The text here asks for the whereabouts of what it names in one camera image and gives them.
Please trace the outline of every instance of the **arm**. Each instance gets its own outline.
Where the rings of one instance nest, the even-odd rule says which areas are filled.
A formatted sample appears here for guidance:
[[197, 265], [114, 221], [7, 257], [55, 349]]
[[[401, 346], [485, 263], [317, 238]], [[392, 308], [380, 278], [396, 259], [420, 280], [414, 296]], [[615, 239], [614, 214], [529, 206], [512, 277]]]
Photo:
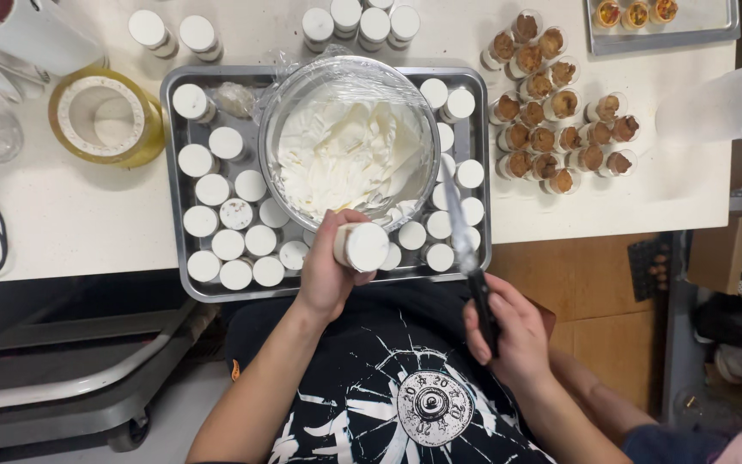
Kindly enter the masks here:
[[486, 281], [492, 292], [489, 306], [500, 325], [500, 357], [492, 359], [471, 301], [463, 309], [468, 349], [511, 389], [545, 450], [564, 464], [630, 462], [592, 425], [551, 374], [548, 339], [537, 308], [508, 282], [489, 274]]
[[294, 401], [325, 327], [342, 313], [354, 285], [374, 279], [334, 260], [339, 226], [366, 222], [353, 210], [328, 211], [305, 259], [302, 286], [260, 352], [205, 419], [187, 462], [264, 462]]

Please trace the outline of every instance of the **white countertop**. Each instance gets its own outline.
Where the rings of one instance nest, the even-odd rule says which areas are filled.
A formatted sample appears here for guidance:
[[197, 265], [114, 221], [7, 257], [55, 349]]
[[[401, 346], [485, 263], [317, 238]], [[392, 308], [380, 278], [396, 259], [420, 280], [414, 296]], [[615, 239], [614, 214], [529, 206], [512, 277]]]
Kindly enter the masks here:
[[[101, 30], [110, 67], [159, 95], [171, 69], [198, 64], [184, 46], [170, 62], [152, 58], [131, 39], [129, 15], [148, 8], [176, 33], [182, 17], [200, 14], [220, 31], [222, 64], [266, 63], [269, 49], [311, 55], [304, 48], [301, 21], [313, 6], [329, 0], [156, 0], [80, 2]], [[512, 89], [502, 73], [482, 68], [479, 53], [520, 11], [520, 3], [480, 0], [397, 0], [413, 5], [422, 26], [407, 51], [388, 46], [366, 54], [394, 66], [468, 64], [489, 86], [489, 98]], [[537, 183], [505, 181], [494, 174], [495, 127], [491, 132], [491, 213], [495, 244], [635, 232], [724, 226], [727, 223], [731, 143], [663, 149], [656, 141], [654, 112], [660, 98], [735, 67], [735, 44], [661, 50], [638, 55], [589, 58], [582, 1], [522, 3], [541, 11], [546, 26], [570, 37], [568, 55], [583, 65], [573, 86], [584, 100], [621, 91], [643, 133], [629, 148], [640, 155], [629, 178], [586, 176], [574, 195], [545, 195]], [[10, 255], [0, 281], [107, 272], [175, 268], [176, 244], [170, 212], [167, 163], [121, 170], [82, 161], [56, 141], [47, 120], [51, 89], [15, 108], [25, 131], [25, 148], [0, 166], [0, 207], [6, 219]]]

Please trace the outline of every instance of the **whipped cream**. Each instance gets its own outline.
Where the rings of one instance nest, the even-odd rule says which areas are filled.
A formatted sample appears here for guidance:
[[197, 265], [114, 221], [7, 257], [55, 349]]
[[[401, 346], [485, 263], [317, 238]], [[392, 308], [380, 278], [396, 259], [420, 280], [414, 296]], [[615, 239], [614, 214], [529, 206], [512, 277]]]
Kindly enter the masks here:
[[284, 195], [315, 220], [329, 209], [383, 206], [417, 170], [420, 148], [420, 125], [407, 106], [341, 101], [323, 86], [282, 128]]

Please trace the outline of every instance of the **knife handle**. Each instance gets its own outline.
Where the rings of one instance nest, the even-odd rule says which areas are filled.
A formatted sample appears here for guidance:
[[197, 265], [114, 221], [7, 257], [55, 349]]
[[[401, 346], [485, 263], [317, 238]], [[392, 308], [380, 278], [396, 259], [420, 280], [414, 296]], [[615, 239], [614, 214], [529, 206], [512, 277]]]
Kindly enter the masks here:
[[500, 327], [497, 325], [497, 319], [488, 305], [488, 285], [486, 284], [486, 274], [482, 269], [477, 269], [472, 275], [468, 276], [468, 288], [471, 290], [471, 298], [474, 299], [474, 305], [477, 307], [477, 320], [480, 323], [480, 333], [486, 340], [488, 347], [491, 349], [492, 357], [500, 357], [497, 351], [497, 337], [500, 335]]

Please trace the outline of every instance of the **person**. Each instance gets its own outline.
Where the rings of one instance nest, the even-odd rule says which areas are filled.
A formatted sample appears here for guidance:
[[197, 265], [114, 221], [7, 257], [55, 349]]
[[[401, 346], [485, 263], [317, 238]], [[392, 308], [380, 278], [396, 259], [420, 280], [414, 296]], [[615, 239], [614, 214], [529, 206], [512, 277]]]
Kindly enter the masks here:
[[341, 267], [333, 243], [368, 220], [328, 211], [296, 297], [234, 313], [238, 378], [188, 463], [631, 462], [557, 380], [540, 312], [508, 282], [487, 275], [499, 353], [463, 285], [362, 287], [374, 273]]

